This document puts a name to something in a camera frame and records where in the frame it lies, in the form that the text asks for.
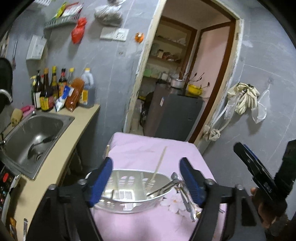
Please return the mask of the person's right hand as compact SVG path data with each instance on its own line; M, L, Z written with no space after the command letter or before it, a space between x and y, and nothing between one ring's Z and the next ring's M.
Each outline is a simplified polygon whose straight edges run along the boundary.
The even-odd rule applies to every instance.
M259 214L261 219L262 226L265 229L270 228L272 224L274 224L277 220L280 219L279 216L275 214L269 204L269 199L263 193L260 188L252 187L250 189L252 202Z

